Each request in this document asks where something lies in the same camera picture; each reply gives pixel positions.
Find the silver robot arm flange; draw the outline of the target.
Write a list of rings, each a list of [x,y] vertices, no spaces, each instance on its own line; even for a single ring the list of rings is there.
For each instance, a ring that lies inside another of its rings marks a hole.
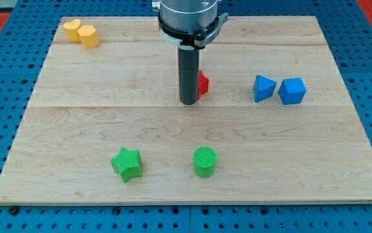
[[[218,14],[219,0],[152,0],[163,38],[181,50],[201,50],[216,39],[228,13]]]

